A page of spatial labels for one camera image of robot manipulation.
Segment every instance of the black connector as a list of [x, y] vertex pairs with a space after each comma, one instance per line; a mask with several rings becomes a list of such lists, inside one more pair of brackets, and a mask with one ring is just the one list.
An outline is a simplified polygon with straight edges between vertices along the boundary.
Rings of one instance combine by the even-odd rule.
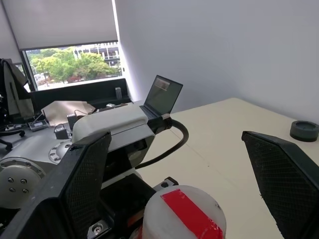
[[172, 127], [172, 119], [169, 114], [157, 117], [156, 119], [151, 119], [148, 121], [148, 126], [153, 131], [154, 134], [158, 134], [166, 129]]

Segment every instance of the white desk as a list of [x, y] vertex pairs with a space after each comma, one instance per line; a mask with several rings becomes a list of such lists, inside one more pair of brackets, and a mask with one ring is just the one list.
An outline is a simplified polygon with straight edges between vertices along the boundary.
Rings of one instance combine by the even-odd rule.
[[[294, 119], [239, 99], [172, 114], [189, 131], [189, 140], [166, 159], [140, 169], [155, 186], [171, 176], [180, 184], [200, 188], [220, 204], [227, 220], [228, 239], [282, 239], [275, 220], [260, 196], [242, 131], [265, 133], [296, 143], [319, 165], [319, 142], [305, 143], [289, 136]], [[158, 134], [149, 153], [152, 159], [181, 138], [177, 129]]]

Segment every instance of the white wall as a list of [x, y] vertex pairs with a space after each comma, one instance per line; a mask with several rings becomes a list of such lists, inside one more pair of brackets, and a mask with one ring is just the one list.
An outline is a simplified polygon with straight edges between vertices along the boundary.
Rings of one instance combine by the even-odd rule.
[[175, 111], [239, 97], [319, 123], [318, 0], [116, 0], [137, 99], [156, 74]]
[[2, 4], [0, 4], [0, 58], [10, 58], [13, 63], [21, 62]]

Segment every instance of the white cylindrical container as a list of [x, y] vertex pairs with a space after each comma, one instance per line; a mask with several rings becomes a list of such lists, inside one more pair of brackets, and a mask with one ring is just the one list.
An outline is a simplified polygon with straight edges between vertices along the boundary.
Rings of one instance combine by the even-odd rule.
[[184, 225], [162, 198], [174, 190], [183, 192], [202, 212], [206, 214], [226, 235], [226, 218], [218, 203], [204, 191], [190, 186], [172, 186], [155, 193], [145, 207], [143, 239], [197, 239], [198, 237]]

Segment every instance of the computer monitor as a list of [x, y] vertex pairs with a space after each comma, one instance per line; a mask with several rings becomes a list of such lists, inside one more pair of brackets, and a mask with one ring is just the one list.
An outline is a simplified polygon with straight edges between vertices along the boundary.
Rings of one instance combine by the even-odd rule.
[[162, 116], [170, 114], [183, 85], [162, 76], [156, 76], [145, 106]]

